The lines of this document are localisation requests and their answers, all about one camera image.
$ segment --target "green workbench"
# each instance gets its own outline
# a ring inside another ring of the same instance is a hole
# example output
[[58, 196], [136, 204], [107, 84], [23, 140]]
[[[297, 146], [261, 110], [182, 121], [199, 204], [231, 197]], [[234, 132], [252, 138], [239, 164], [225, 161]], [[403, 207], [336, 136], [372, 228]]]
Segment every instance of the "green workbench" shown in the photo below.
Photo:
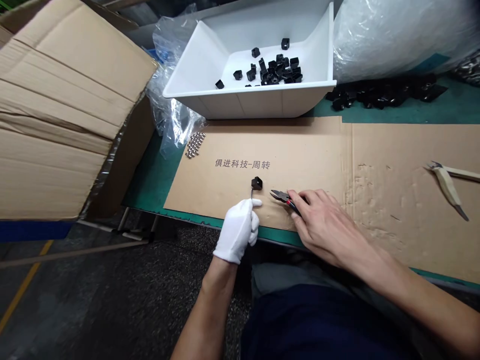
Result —
[[[365, 109], [355, 103], [341, 112], [331, 109], [331, 102], [323, 99], [304, 117], [342, 116], [344, 123], [393, 123], [393, 124], [480, 124], [480, 88], [457, 82], [448, 77], [439, 79], [448, 90], [432, 103], [408, 99], [401, 107], [383, 110]], [[136, 169], [130, 187], [123, 199], [125, 206], [176, 218], [195, 224], [221, 228], [222, 219], [193, 213], [164, 209], [164, 203], [177, 172], [184, 149], [179, 149], [165, 160], [160, 154], [162, 139], [154, 134]], [[260, 226], [258, 237], [288, 246], [302, 247], [296, 232]], [[480, 284], [466, 282], [431, 272], [416, 270], [426, 277], [455, 282], [480, 290]]]

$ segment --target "white glove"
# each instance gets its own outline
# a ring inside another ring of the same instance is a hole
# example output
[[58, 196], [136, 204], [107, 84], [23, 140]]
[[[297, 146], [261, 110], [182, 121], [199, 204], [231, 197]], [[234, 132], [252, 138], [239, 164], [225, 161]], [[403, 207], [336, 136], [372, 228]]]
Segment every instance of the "white glove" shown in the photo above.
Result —
[[240, 264], [247, 244], [253, 246], [257, 242], [260, 220], [252, 208], [261, 205], [261, 200], [246, 199], [226, 212], [214, 256]]

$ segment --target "pliers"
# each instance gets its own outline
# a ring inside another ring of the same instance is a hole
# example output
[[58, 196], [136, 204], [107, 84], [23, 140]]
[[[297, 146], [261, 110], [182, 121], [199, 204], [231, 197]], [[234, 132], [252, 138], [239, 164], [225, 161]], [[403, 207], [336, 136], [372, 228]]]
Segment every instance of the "pliers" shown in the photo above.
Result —
[[302, 217], [302, 214], [300, 211], [297, 209], [295, 204], [292, 202], [292, 199], [287, 193], [284, 193], [283, 191], [278, 191], [278, 190], [270, 190], [272, 195], [275, 199], [280, 200], [282, 203], [287, 204], [294, 212], [298, 214], [298, 216]]

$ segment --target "cardboard box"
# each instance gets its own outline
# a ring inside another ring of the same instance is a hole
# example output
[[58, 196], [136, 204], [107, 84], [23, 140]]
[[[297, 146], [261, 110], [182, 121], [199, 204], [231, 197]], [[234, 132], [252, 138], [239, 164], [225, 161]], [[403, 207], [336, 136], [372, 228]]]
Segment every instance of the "cardboard box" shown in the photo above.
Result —
[[120, 205], [154, 130], [142, 98], [157, 64], [113, 25], [135, 26], [79, 0], [0, 16], [0, 219], [75, 219], [127, 120], [89, 211]]

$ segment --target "floor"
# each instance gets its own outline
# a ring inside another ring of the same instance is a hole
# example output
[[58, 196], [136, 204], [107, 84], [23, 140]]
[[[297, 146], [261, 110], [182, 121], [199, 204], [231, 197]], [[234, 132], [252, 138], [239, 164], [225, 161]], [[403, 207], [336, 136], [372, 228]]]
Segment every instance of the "floor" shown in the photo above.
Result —
[[[130, 218], [130, 225], [151, 221], [138, 213]], [[168, 359], [195, 303], [219, 231], [166, 218], [158, 229], [162, 240], [152, 244], [42, 263], [0, 334], [0, 359]], [[48, 253], [124, 241], [76, 224]], [[0, 260], [36, 256], [44, 244], [0, 244]], [[2, 314], [30, 269], [0, 270]], [[480, 310], [478, 296], [450, 292]], [[242, 265], [228, 314], [225, 359], [238, 359], [250, 299], [250, 272]]]

